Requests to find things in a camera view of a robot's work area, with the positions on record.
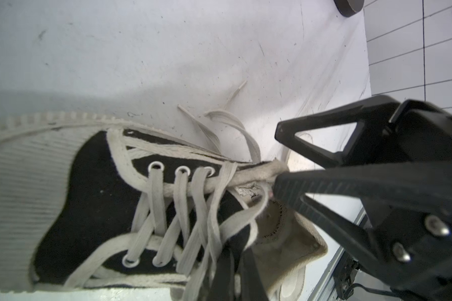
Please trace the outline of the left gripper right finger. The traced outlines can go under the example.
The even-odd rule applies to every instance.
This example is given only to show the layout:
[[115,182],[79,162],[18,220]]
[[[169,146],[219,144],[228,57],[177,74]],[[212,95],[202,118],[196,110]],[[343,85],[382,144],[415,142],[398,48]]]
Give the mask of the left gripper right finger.
[[240,260],[241,301],[268,301],[268,296],[257,269],[251,248],[245,250]]

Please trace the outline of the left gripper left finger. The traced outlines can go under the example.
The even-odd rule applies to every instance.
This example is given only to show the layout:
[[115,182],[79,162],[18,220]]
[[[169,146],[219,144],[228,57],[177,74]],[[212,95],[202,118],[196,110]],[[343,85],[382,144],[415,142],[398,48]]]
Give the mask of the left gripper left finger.
[[217,269],[207,301],[234,301],[235,262],[232,250],[224,248],[217,262]]

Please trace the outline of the black white sneaker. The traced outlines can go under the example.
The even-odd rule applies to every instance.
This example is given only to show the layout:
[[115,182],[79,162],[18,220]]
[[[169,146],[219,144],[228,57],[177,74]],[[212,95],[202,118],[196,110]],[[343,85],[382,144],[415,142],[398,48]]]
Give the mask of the black white sneaker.
[[124,119],[76,112],[0,122],[0,292],[169,288],[202,300],[217,262],[252,249],[268,297],[328,247],[306,218],[271,197],[288,170],[225,110],[251,160]]

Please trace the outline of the white insole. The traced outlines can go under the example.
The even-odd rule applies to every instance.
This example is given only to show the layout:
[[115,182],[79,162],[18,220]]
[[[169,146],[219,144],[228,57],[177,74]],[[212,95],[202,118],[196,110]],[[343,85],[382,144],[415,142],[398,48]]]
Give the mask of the white insole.
[[306,267],[302,267],[286,277],[278,293],[279,301],[298,301],[300,299],[305,285],[305,273]]

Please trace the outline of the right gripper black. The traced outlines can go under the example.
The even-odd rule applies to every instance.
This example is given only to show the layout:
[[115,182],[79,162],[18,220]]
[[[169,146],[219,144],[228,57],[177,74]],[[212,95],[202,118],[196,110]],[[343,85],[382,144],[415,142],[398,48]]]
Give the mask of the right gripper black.
[[[356,166],[372,162],[388,122],[381,164]],[[451,114],[426,102],[399,106],[376,96],[281,121],[275,139],[326,169],[281,174],[273,186],[276,199],[403,298],[452,300]],[[363,230],[312,194],[371,201],[382,221]]]

